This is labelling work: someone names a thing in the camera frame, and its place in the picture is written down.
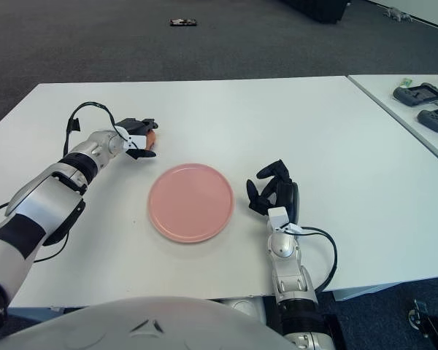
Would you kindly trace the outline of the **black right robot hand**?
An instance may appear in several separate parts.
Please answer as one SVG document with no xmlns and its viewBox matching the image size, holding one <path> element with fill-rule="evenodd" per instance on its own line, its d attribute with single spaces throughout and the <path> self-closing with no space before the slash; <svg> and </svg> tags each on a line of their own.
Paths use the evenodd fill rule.
<svg viewBox="0 0 438 350">
<path fill-rule="evenodd" d="M 256 213 L 266 216 L 268 210 L 284 207 L 289 221 L 293 224 L 298 223 L 299 218 L 299 188 L 289 175 L 289 171 L 282 160 L 262 168 L 257 174 L 257 179 L 267 179 L 270 181 L 258 192 L 252 180 L 246 181 L 247 196 L 249 199 L 248 207 Z"/>
</svg>

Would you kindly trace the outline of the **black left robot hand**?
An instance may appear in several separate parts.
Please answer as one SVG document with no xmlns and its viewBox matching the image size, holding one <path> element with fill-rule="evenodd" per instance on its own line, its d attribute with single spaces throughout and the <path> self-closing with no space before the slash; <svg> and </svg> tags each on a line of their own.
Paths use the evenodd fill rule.
<svg viewBox="0 0 438 350">
<path fill-rule="evenodd" d="M 158 124 L 154 119 L 126 118 L 115 124 L 115 130 L 123 139 L 125 153 L 135 160 L 156 156 L 153 146 L 157 128 Z"/>
</svg>

